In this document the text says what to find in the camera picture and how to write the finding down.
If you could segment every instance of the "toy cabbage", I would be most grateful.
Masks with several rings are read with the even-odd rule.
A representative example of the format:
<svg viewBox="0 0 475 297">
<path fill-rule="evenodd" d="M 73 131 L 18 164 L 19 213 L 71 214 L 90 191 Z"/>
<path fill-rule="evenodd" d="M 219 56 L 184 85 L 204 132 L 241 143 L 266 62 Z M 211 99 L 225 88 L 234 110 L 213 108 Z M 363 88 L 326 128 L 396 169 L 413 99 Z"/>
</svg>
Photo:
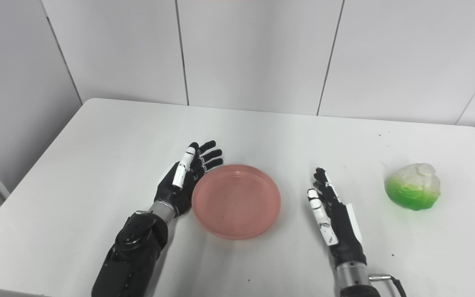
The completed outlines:
<svg viewBox="0 0 475 297">
<path fill-rule="evenodd" d="M 413 210 L 432 207 L 441 194 L 440 189 L 435 169 L 427 163 L 411 164 L 398 170 L 386 185 L 386 192 L 395 203 Z"/>
</svg>

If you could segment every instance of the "silver cylindrical wrist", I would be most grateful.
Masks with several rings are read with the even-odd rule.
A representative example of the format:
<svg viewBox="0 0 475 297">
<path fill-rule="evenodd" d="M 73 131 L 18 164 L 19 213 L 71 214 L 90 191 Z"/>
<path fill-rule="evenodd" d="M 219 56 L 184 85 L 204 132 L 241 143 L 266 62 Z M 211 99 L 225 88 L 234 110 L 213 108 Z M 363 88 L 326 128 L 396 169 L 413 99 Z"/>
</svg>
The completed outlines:
<svg viewBox="0 0 475 297">
<path fill-rule="evenodd" d="M 175 217 L 175 210 L 173 206 L 168 205 L 168 203 L 164 201 L 155 201 L 153 205 L 151 205 L 149 212 L 156 214 L 162 220 L 169 224 L 173 218 Z"/>
<path fill-rule="evenodd" d="M 357 261 L 345 262 L 338 265 L 336 271 L 341 289 L 355 285 L 371 285 L 367 267 L 364 263 Z"/>
</svg>

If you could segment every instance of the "white wall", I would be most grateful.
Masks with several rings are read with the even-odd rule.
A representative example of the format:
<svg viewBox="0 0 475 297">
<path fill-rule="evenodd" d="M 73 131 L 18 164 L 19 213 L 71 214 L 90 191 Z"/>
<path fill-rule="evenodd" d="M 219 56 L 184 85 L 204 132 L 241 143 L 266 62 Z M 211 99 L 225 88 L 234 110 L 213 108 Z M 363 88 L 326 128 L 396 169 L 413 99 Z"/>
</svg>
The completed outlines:
<svg viewBox="0 0 475 297">
<path fill-rule="evenodd" d="M 40 0 L 0 0 L 0 181 L 8 190 L 80 106 Z"/>
<path fill-rule="evenodd" d="M 83 100 L 475 126 L 475 0 L 43 0 Z"/>
<path fill-rule="evenodd" d="M 315 115 L 342 0 L 179 0 L 190 104 Z"/>
<path fill-rule="evenodd" d="M 475 0 L 346 0 L 320 115 L 456 124 L 475 93 Z"/>
<path fill-rule="evenodd" d="M 83 101 L 186 104 L 173 0 L 43 0 Z"/>
</svg>

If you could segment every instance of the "wall seam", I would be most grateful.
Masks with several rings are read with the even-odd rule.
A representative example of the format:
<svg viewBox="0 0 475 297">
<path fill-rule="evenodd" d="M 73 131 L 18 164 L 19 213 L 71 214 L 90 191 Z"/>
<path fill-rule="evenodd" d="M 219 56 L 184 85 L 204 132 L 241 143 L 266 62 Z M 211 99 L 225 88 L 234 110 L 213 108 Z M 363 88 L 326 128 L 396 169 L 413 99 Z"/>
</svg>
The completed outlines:
<svg viewBox="0 0 475 297">
<path fill-rule="evenodd" d="M 190 106 L 190 98 L 188 96 L 188 83 L 186 82 L 186 66 L 184 63 L 184 52 L 183 52 L 183 36 L 181 34 L 181 21 L 179 19 L 179 4 L 175 0 L 175 15 L 177 16 L 177 29 L 179 30 L 179 46 L 181 47 L 181 60 L 183 62 L 183 79 L 184 79 L 184 90 L 186 92 L 186 105 Z"/>
<path fill-rule="evenodd" d="M 322 99 L 324 98 L 324 90 L 326 88 L 326 81 L 327 81 L 327 77 L 329 75 L 329 68 L 331 67 L 331 59 L 333 57 L 333 50 L 335 49 L 336 37 L 338 35 L 338 27 L 340 26 L 340 21 L 341 21 L 341 18 L 342 18 L 342 11 L 343 11 L 343 5 L 345 4 L 345 2 L 346 2 L 346 0 L 342 0 L 342 5 L 340 7 L 340 13 L 338 14 L 337 28 L 335 30 L 335 36 L 333 37 L 333 44 L 331 45 L 331 53 L 329 54 L 329 61 L 327 62 L 326 76 L 324 77 L 324 85 L 322 86 L 322 93 L 320 94 L 320 101 L 318 102 L 318 110 L 316 111 L 316 115 L 320 114 L 320 107 L 322 107 Z"/>
<path fill-rule="evenodd" d="M 66 66 L 67 73 L 69 74 L 69 78 L 71 79 L 71 83 L 73 85 L 74 91 L 76 92 L 76 95 L 78 96 L 78 100 L 80 101 L 80 104 L 83 105 L 80 92 L 78 92 L 78 88 L 76 87 L 76 84 L 74 83 L 71 70 L 69 70 L 69 66 L 67 65 L 66 56 L 64 56 L 63 54 L 62 48 L 60 46 L 60 42 L 58 42 L 58 37 L 56 37 L 56 33 L 54 32 L 54 28 L 52 27 L 51 19 L 49 19 L 49 16 L 47 15 L 47 10 L 45 9 L 45 5 L 43 4 L 42 0 L 40 0 L 40 3 L 43 8 L 43 13 L 45 13 L 45 17 L 47 18 L 47 23 L 49 23 L 49 28 L 51 28 L 52 36 L 54 36 L 54 41 L 56 42 L 56 46 L 58 47 L 58 50 L 60 51 L 60 55 L 62 56 L 63 63 Z"/>
</svg>

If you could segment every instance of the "robotic hand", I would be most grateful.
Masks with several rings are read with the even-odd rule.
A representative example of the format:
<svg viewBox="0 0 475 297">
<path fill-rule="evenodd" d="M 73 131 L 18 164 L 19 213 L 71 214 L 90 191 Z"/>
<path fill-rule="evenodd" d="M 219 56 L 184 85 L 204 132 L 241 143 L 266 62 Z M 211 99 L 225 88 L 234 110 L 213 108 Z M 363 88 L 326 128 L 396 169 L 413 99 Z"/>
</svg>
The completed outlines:
<svg viewBox="0 0 475 297">
<path fill-rule="evenodd" d="M 223 164 L 215 141 L 201 147 L 191 143 L 183 158 L 175 163 L 157 186 L 148 211 L 136 211 L 124 224 L 107 253 L 94 282 L 93 297 L 141 297 L 155 263 L 168 242 L 168 224 L 192 206 L 198 180 L 210 169 Z"/>
<path fill-rule="evenodd" d="M 406 297 L 401 282 L 391 275 L 368 275 L 353 206 L 340 201 L 324 169 L 317 168 L 314 177 L 316 189 L 307 190 L 307 197 L 334 259 L 341 297 L 380 297 L 371 281 L 384 280 L 391 280 L 401 297 Z"/>
</svg>

